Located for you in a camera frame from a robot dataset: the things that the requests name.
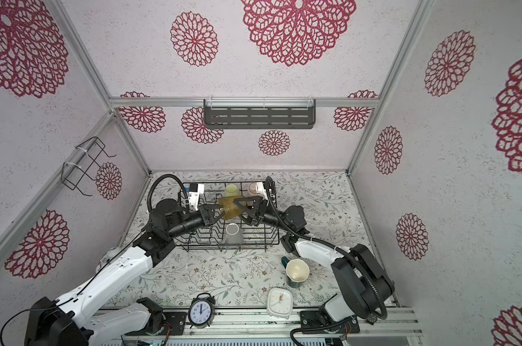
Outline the amber glass cup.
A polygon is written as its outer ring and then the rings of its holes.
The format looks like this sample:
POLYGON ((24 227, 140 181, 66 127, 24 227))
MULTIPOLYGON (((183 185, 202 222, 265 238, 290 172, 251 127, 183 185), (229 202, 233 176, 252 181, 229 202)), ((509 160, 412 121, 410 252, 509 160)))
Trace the amber glass cup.
POLYGON ((218 204, 222 206, 222 219, 229 220, 242 214, 242 209, 237 206, 234 201, 240 196, 223 197, 218 200, 218 204))

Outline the green ceramic mug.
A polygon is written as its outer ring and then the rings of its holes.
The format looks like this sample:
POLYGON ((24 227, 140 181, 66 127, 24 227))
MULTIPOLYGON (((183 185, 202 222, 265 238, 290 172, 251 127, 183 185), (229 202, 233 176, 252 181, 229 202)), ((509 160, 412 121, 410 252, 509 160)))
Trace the green ceramic mug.
POLYGON ((227 184, 226 185, 226 187, 224 189, 225 198, 237 197, 237 196, 241 196, 241 195, 242 195, 242 192, 236 184, 227 184))

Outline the black wire dish rack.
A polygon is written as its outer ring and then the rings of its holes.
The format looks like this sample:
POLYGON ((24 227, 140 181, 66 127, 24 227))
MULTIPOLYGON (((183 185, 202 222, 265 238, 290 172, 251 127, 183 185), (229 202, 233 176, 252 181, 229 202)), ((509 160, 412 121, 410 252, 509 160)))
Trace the black wire dish rack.
MULTIPOLYGON (((250 198, 264 196, 261 181, 204 181, 198 183, 198 193, 190 191, 190 182, 184 183, 191 205, 204 204, 223 205, 222 199, 227 196, 250 198)), ((229 217, 222 216, 212 226, 179 236, 176 245, 190 252, 192 250, 225 250, 225 249, 262 249, 268 250, 280 244, 281 232, 275 226, 259 223, 250 226, 244 220, 246 213, 229 217)))

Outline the grey ceramic mug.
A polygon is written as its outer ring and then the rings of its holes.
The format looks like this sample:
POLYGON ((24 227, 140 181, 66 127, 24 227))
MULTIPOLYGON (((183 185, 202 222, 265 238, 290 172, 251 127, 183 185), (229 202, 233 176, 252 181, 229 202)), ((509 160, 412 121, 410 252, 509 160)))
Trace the grey ceramic mug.
POLYGON ((237 223, 229 223, 224 231, 225 245, 241 245, 244 241, 243 232, 237 223))

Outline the dark green cream mug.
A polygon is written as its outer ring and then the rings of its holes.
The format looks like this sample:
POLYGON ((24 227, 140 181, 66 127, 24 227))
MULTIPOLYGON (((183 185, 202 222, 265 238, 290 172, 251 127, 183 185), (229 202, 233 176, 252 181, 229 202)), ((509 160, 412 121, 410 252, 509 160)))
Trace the dark green cream mug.
POLYGON ((310 268, 302 259, 282 257, 281 263, 285 268, 287 284, 290 288, 298 288, 309 278, 310 268))

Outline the pink iridescent mug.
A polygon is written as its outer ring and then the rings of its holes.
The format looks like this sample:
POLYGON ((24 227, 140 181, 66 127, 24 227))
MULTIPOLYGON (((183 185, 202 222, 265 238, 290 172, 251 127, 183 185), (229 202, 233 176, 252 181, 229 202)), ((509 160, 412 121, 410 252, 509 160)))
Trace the pink iridescent mug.
POLYGON ((263 196, 264 187, 261 182, 250 183, 247 189, 247 194, 249 197, 253 196, 263 196))

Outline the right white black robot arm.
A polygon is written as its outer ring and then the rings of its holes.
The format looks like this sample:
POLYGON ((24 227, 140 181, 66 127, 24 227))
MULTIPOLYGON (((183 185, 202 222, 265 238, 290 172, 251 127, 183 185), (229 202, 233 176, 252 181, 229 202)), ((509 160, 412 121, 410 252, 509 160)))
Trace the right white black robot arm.
POLYGON ((394 283, 367 246, 339 247, 315 237, 306 229, 301 206, 280 211, 260 196, 238 198, 233 204, 246 224, 262 223, 286 231, 281 243, 287 252, 332 271, 339 293, 321 307, 328 320, 339 322, 356 316, 375 324, 388 318, 385 301, 393 295, 394 283))

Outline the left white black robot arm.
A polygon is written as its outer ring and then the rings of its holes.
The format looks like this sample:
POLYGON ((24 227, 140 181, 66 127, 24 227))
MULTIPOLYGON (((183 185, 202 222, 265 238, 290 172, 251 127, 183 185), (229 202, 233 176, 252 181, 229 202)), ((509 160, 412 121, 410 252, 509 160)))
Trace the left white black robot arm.
POLYGON ((157 306, 149 300, 99 316, 114 294, 163 261, 175 238, 217 223, 222 206, 205 204, 194 212, 164 199, 151 209, 141 233, 89 281, 52 301, 43 297, 26 310, 25 345, 100 345, 146 327, 157 306))

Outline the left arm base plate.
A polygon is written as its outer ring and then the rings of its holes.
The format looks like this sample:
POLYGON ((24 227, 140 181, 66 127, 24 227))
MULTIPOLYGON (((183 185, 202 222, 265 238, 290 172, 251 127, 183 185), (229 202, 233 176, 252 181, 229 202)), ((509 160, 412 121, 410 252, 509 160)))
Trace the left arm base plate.
POLYGON ((161 336, 181 336, 186 328, 188 314, 181 311, 166 311, 163 313, 161 336))

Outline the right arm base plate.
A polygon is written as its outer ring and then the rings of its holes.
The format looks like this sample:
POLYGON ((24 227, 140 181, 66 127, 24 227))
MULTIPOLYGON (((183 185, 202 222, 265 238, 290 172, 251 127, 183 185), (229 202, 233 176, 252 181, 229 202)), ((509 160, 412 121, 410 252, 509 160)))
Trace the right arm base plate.
POLYGON ((300 323, 301 332, 304 334, 358 334, 360 332, 357 317, 338 325, 320 310, 301 311, 300 323))

